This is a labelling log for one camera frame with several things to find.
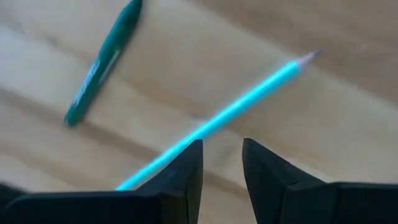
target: light blue pencil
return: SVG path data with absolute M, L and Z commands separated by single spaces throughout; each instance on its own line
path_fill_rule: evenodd
M 250 107 L 254 106 L 265 97 L 279 89 L 283 84 L 296 77 L 301 69 L 310 63 L 321 51 L 317 50 L 301 57 L 297 60 L 289 62 L 280 70 L 276 71 L 269 78 L 266 78 L 260 84 L 249 90 L 243 96 L 232 102 L 225 109 L 212 117 L 194 130 L 191 134 L 181 139 L 169 150 L 165 151 L 158 158 L 146 165 L 135 175 L 124 181 L 115 190 L 129 190 L 142 184 L 149 177 L 160 172 L 167 164 L 175 159 L 187 146 L 189 146 L 196 139 L 205 139 L 211 134 L 215 133 L 237 116 L 244 113 Z

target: pencil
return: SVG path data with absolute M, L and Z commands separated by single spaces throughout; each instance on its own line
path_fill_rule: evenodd
M 76 126 L 84 117 L 114 63 L 137 26 L 142 0 L 132 0 L 120 13 L 64 118 L 66 126 Z
M 129 190 L 138 187 L 138 185 L 142 184 L 149 177 L 152 177 L 161 171 L 194 140 L 207 138 L 235 119 L 237 116 L 243 114 L 249 108 L 263 100 L 265 97 L 275 92 L 282 85 L 292 80 L 320 53 L 321 51 L 317 50 L 286 64 L 280 70 L 272 74 L 269 78 L 266 78 L 253 89 L 249 90 L 236 101 L 232 102 L 225 109 L 221 110 L 209 121 L 205 122 L 188 136 L 174 144 L 158 158 L 154 159 L 151 163 L 139 170 L 135 175 L 125 180 L 115 190 Z

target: green marker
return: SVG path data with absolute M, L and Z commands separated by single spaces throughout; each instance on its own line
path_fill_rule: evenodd
M 97 92 L 109 75 L 115 61 L 138 23 L 142 0 L 131 0 L 122 10 L 111 32 L 91 65 L 85 81 L 64 118 L 67 126 L 76 126 L 84 117 Z

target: black object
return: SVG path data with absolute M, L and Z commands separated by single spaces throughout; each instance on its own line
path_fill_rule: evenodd
M 27 194 L 0 188 L 0 223 L 198 222 L 203 143 L 193 142 L 135 191 Z
M 327 184 L 252 139 L 243 167 L 257 224 L 398 223 L 398 185 Z

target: wooden table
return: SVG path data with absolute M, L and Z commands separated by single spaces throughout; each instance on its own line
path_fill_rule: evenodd
M 201 223 L 253 223 L 244 137 L 326 180 L 397 182 L 393 0 L 148 0 L 89 115 L 62 118 L 127 0 L 0 1 L 0 180 L 112 189 L 286 61 L 325 54 L 205 143 Z

